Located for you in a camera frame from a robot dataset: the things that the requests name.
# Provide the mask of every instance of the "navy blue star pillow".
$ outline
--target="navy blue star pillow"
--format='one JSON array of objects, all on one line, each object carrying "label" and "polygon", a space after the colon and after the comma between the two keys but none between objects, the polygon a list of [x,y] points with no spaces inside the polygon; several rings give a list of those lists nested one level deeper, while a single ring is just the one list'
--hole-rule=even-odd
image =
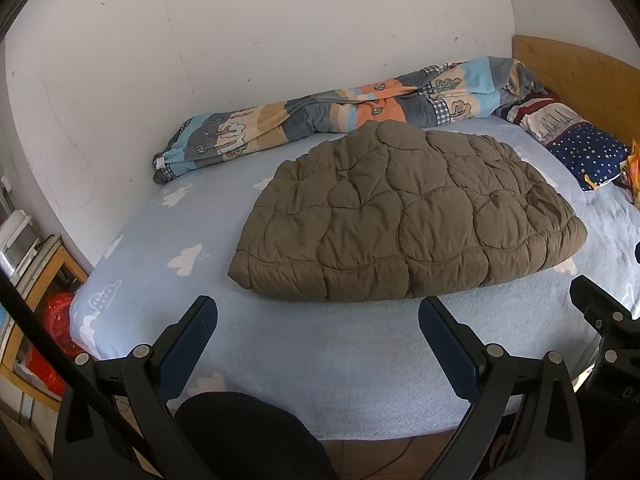
[{"label": "navy blue star pillow", "polygon": [[585,191],[596,189],[620,174],[620,162],[631,149],[585,121],[546,89],[498,108],[494,114],[518,124],[544,145]]}]

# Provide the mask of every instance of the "black cable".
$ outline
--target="black cable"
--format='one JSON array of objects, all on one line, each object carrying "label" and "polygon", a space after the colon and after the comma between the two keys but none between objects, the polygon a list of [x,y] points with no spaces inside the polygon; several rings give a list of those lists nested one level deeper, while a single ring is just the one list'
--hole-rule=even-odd
[{"label": "black cable", "polygon": [[140,454],[154,465],[155,460],[148,442],[124,419],[113,405],[100,393],[72,364],[66,354],[58,347],[35,314],[25,303],[22,296],[9,281],[6,274],[0,270],[0,303],[14,318],[17,326],[38,349],[38,352],[51,364],[53,369],[62,377],[66,384],[99,415],[110,423],[113,428],[124,436]]},{"label": "black cable", "polygon": [[373,473],[369,473],[366,476],[363,476],[360,480],[366,480],[367,478],[371,478],[373,475],[377,475],[380,471],[382,471],[383,469],[386,469],[387,467],[389,467],[390,465],[392,465],[393,463],[397,462],[398,460],[400,460],[407,451],[409,451],[409,448],[411,447],[411,444],[414,443],[414,440],[417,437],[412,436],[411,439],[409,440],[409,443],[406,445],[406,447],[404,448],[404,451],[402,453],[400,453],[398,456],[396,456],[391,462],[387,462],[385,465],[383,465],[381,468],[376,469]]}]

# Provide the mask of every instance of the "red plastic bag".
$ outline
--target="red plastic bag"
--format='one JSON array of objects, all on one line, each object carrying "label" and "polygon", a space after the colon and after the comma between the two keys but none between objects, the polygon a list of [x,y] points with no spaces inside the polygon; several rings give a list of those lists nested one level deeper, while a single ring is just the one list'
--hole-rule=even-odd
[{"label": "red plastic bag", "polygon": [[[69,292],[58,292],[47,298],[47,306],[42,316],[42,324],[49,335],[55,339],[58,346],[70,358],[84,352],[76,343],[71,341],[69,333],[69,307],[74,296]],[[65,391],[65,381],[56,373],[40,352],[31,345],[26,360],[27,368],[36,375],[54,394],[62,396]]]}]

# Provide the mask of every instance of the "black pants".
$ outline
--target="black pants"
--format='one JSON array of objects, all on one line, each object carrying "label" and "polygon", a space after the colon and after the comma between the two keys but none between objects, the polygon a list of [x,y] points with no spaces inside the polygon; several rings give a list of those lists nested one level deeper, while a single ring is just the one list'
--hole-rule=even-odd
[{"label": "black pants", "polygon": [[218,480],[338,480],[322,444],[295,416],[254,397],[199,394],[175,420]]}]

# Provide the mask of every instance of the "light blue bed sheet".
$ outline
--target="light blue bed sheet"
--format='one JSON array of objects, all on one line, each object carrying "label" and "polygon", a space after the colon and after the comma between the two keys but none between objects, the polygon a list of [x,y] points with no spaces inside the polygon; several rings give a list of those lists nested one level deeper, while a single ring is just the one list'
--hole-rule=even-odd
[{"label": "light blue bed sheet", "polygon": [[[598,337],[572,306],[570,282],[585,274],[638,315],[640,211],[613,185],[582,192],[543,146],[499,118],[441,129],[489,134],[513,146],[572,204],[589,231],[585,245],[553,269],[442,301],[484,342],[537,358],[555,349],[570,373],[580,373]],[[278,165],[337,137],[318,134],[194,171],[159,189],[76,295],[75,340],[102,359],[124,356],[155,341],[207,294],[218,305],[218,327],[171,407],[202,391],[246,392],[328,439],[395,438],[456,426],[468,404],[455,396],[420,333],[419,300],[275,301],[226,275],[247,215]]]}]

